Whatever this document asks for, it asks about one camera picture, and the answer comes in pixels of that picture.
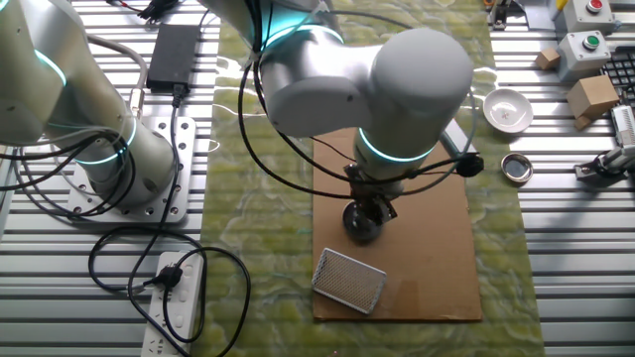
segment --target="power adapter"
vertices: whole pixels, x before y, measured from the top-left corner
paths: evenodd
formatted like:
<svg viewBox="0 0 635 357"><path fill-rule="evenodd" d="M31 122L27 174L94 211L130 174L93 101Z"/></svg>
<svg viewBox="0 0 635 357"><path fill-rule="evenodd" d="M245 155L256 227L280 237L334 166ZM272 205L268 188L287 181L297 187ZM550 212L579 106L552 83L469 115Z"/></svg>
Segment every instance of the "power adapter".
<svg viewBox="0 0 635 357"><path fill-rule="evenodd" d="M146 86L153 93L173 93L177 85L190 92L194 60L200 44L200 28L187 25L159 27Z"/></svg>

